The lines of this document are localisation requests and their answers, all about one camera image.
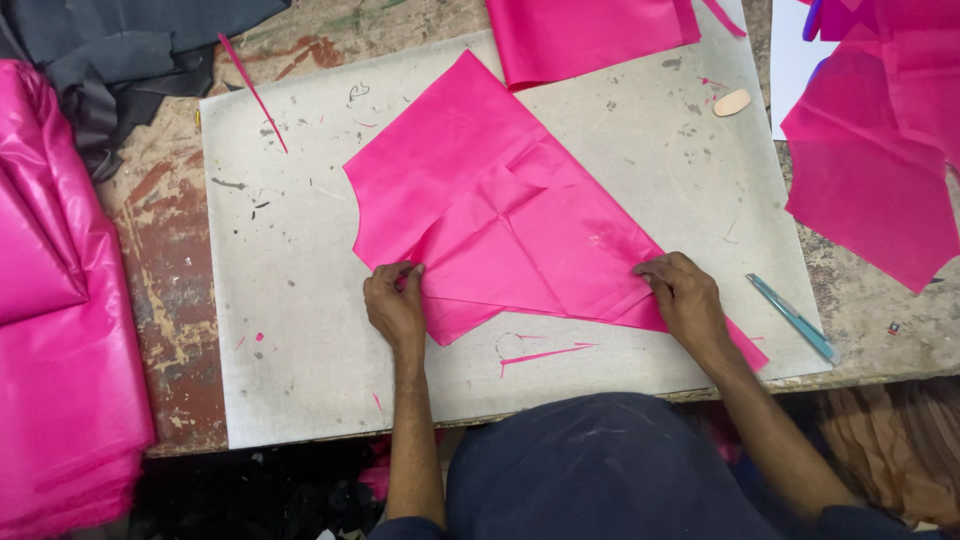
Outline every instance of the worn table surface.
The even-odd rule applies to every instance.
[[[766,104],[770,10],[770,0],[744,0]],[[489,26],[483,0],[294,0],[290,10],[232,42],[254,83],[262,84]],[[228,91],[225,82],[242,85],[220,46],[214,76],[211,95]],[[97,187],[123,248],[158,436],[152,456],[227,448],[197,101],[165,99],[153,124],[137,128],[121,149],[120,171]],[[778,142],[777,151],[789,185],[786,144]],[[956,176],[948,183],[960,209]],[[938,274],[942,282],[915,295],[802,225],[797,231],[824,330],[843,363],[820,375],[770,381],[774,391],[960,373],[960,259]],[[901,324],[897,335],[886,330],[894,321]]]

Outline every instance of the pink nylon fabric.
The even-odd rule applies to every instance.
[[[960,255],[941,150],[900,132],[880,47],[845,41],[780,126],[793,159],[785,209],[920,292]]]
[[[466,51],[344,169],[371,269],[412,259],[446,345],[509,310],[665,331],[631,273],[663,250]],[[767,358],[728,322],[759,369]]]
[[[960,3],[824,0],[821,18],[843,41],[780,124],[786,209],[919,293],[960,255],[944,167],[960,163]]]
[[[735,36],[715,0],[710,10]],[[700,41],[691,0],[487,0],[510,91]]]
[[[0,95],[0,204],[17,210],[0,219],[25,262],[0,282],[62,301],[0,324],[0,539],[34,538],[127,511],[154,433],[116,231],[57,96],[17,61]]]

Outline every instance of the finger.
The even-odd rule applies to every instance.
[[[414,296],[419,297],[420,295],[420,280],[423,279],[423,270],[425,266],[421,262],[413,270],[410,271],[410,275],[407,276],[407,288],[403,291],[404,296]]]
[[[377,266],[376,270],[373,271],[373,280],[375,282],[386,282],[393,285],[396,278],[400,277],[400,272],[409,269],[411,265],[409,260],[403,260],[393,264],[382,264]]]
[[[667,284],[664,280],[661,280],[657,276],[650,277],[650,288],[654,291],[654,296],[657,297],[657,305],[660,306],[660,314],[666,315],[671,309],[673,309],[673,289],[670,288],[670,285]]]
[[[661,258],[654,258],[638,264],[634,267],[634,273],[653,274],[673,287],[683,286],[692,278],[683,270]]]
[[[698,274],[703,272],[699,266],[689,257],[680,253],[679,251],[671,252],[663,256],[666,260],[670,262],[670,265],[674,268],[679,268],[686,272],[687,274]]]

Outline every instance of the person's left hand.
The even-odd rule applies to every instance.
[[[423,264],[412,268],[409,260],[383,264],[363,282],[364,302],[370,324],[380,331],[398,353],[422,354],[426,340],[426,322],[420,305],[420,278]],[[406,276],[406,288],[399,290],[397,278]]]

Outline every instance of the cutting mat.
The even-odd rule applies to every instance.
[[[782,210],[750,44],[694,4],[700,43],[516,96],[663,249],[688,253],[714,276],[731,319],[771,359],[765,379],[826,371],[744,278],[756,272],[819,326],[793,220]],[[743,26],[739,3],[721,4]],[[391,426],[391,357],[367,322],[361,285],[369,271],[350,250],[358,211],[342,165],[466,48],[502,80],[483,32],[259,86],[289,155],[249,92],[201,102],[231,448]],[[718,118],[713,95],[730,90],[704,77],[745,87],[754,102]],[[500,364],[575,342],[599,345]],[[592,392],[710,386],[667,334],[517,313],[447,347],[428,342],[426,371],[436,421]]]

